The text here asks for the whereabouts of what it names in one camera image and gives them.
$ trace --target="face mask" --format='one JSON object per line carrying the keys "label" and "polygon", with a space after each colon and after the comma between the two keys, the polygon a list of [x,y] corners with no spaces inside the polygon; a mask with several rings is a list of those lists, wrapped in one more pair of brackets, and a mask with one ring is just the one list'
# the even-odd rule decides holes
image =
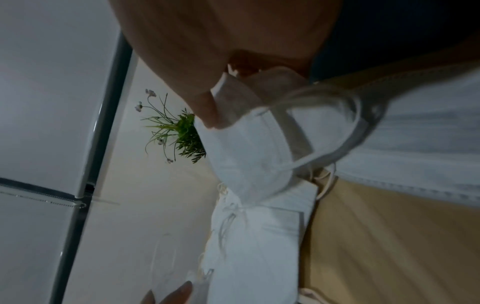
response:
{"label": "face mask", "polygon": [[356,92],[388,106],[364,142],[330,171],[369,186],[480,205],[480,69],[410,73]]}
{"label": "face mask", "polygon": [[359,99],[306,85],[286,68],[246,80],[224,74],[212,94],[221,119],[236,122],[216,130],[195,121],[213,170],[243,204],[286,188],[312,161],[330,164],[332,153],[351,148],[365,130]]}

